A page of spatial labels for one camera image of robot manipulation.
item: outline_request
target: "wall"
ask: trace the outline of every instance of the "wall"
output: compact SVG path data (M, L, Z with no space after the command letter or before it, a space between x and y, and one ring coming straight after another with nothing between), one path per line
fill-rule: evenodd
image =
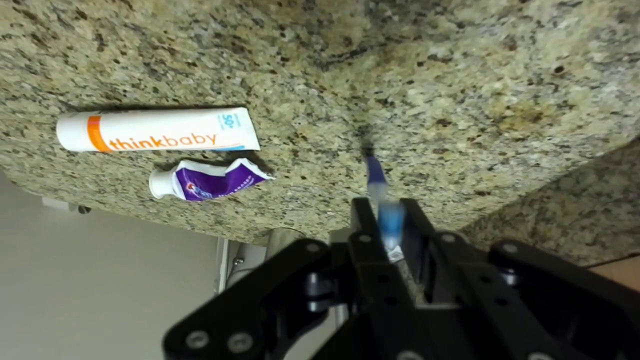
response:
M168 326L216 285L216 240L50 210L1 176L0 229L4 360L160 360Z

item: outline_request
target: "speckled stone surface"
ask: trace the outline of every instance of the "speckled stone surface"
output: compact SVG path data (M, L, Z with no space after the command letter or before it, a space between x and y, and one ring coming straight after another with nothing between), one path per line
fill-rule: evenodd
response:
M640 252L640 141L462 231L471 245L513 238L575 265Z
M638 0L0 4L0 166L27 193L253 242L325 238L363 191L369 126L397 197L460 229L638 136ZM275 180L154 203L154 166L212 152L69 155L80 109L252 112Z

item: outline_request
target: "white toothpaste tube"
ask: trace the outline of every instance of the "white toothpaste tube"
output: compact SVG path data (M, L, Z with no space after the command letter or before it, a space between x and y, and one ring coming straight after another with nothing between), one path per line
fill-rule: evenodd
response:
M55 135L69 152L260 150L245 109L81 112Z

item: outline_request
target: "white wall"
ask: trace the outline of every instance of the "white wall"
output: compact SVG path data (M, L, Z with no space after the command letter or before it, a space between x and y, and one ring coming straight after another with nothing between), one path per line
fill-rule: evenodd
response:
M40 207L0 176L0 359L160 360L212 296L216 240Z

